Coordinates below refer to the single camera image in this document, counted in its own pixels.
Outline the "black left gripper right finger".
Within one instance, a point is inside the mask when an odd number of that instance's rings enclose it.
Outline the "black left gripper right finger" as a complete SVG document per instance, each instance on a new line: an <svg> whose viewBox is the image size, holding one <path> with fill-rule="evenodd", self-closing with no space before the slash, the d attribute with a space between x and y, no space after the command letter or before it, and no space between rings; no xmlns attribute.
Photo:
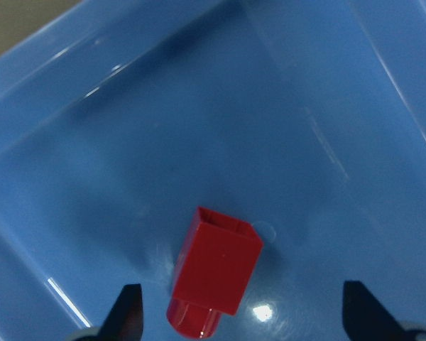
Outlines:
<svg viewBox="0 0 426 341"><path fill-rule="evenodd" d="M350 340L412 340L360 281L344 282L342 325Z"/></svg>

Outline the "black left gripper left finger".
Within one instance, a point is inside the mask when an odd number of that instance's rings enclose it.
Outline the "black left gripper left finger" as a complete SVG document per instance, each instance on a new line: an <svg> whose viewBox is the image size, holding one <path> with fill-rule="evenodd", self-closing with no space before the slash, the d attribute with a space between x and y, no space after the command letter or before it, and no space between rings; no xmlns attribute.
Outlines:
<svg viewBox="0 0 426 341"><path fill-rule="evenodd" d="M98 340L141 340L143 324L141 284L127 284L99 329Z"/></svg>

